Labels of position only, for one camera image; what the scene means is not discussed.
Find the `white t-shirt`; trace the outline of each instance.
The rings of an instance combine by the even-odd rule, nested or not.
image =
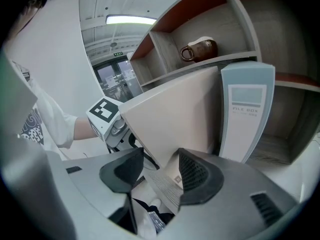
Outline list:
[[[27,83],[37,101],[22,127],[20,136],[39,143],[44,150],[56,152],[62,160],[66,160],[67,157],[59,148],[70,148],[74,140],[77,117],[64,113],[32,77]]]

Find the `door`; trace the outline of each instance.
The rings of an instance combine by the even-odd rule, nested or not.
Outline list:
[[[125,86],[121,73],[116,73],[112,65],[105,65],[105,67],[95,72],[99,84],[107,97],[123,103],[133,98],[131,92]]]
[[[143,93],[134,69],[132,68],[130,62],[128,60],[116,62],[117,67],[121,71],[121,74],[126,82],[127,87],[132,93],[133,97],[136,97]]]
[[[124,103],[142,93],[136,74],[126,57],[101,63],[93,69],[107,97]]]

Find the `ceramic mug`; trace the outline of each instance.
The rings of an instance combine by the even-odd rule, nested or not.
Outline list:
[[[184,51],[189,51],[190,58],[184,57]],[[180,58],[184,62],[202,62],[218,56],[218,46],[212,37],[203,36],[188,43],[180,50]]]

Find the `exit sign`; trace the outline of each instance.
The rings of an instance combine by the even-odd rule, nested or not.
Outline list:
[[[118,57],[118,56],[124,55],[124,53],[122,51],[120,51],[120,52],[114,53],[113,55],[114,55],[114,57]]]

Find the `shelf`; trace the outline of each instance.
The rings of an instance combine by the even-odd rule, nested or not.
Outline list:
[[[151,81],[148,81],[148,82],[142,84],[141,87],[147,86],[147,85],[149,85],[151,83],[154,83],[156,81],[171,77],[173,75],[181,74],[183,72],[187,72],[187,71],[190,71],[190,70],[194,70],[194,69],[198,70],[198,69],[203,69],[203,68],[207,68],[207,67],[216,66],[214,64],[218,63],[218,62],[224,62],[224,61],[230,61],[230,60],[236,60],[236,59],[243,59],[243,58],[255,58],[256,56],[257,56],[257,53],[255,51],[245,51],[245,52],[239,52],[239,53],[234,53],[234,54],[229,54],[229,55],[224,55],[224,56],[220,56],[220,57],[207,59],[207,60],[204,60],[204,61],[200,61],[198,63],[194,63],[194,64],[191,64],[191,65],[185,66],[183,68],[177,69],[175,71],[172,71],[172,72],[170,72],[168,74],[165,74],[165,75],[162,75],[160,77],[157,77],[157,78],[155,78],[155,79],[153,79]]]
[[[275,85],[320,93],[320,84],[305,75],[276,72]]]
[[[149,82],[168,73],[164,67],[162,57],[158,55],[157,49],[148,33],[142,41],[137,52],[132,56],[130,63],[140,85]]]
[[[250,158],[273,164],[291,164],[287,140],[268,134],[262,134]]]
[[[247,31],[254,30],[251,26],[252,24],[249,24],[248,26],[244,24],[247,22],[247,20],[250,20],[250,18],[248,17],[245,8],[241,5],[240,0],[228,1],[229,3],[231,3],[232,9],[235,10],[237,18],[240,19],[240,24],[243,27],[245,34],[247,35],[247,37],[249,37],[247,43],[250,46],[253,43],[251,41],[251,39],[253,38],[254,43],[256,44],[257,39],[255,35],[253,35],[251,38],[250,32]],[[150,28],[150,31],[172,33],[174,30],[179,28],[181,25],[187,23],[194,17],[224,4],[227,4],[227,0],[178,0],[159,17],[157,22]],[[151,42],[152,41],[150,39],[150,36],[149,34],[147,34],[142,39],[141,43],[136,48],[136,50],[133,52],[131,60],[140,59],[144,57],[146,54],[148,54],[152,50]]]
[[[264,127],[264,134],[288,138],[305,99],[305,90],[275,86],[272,106]]]

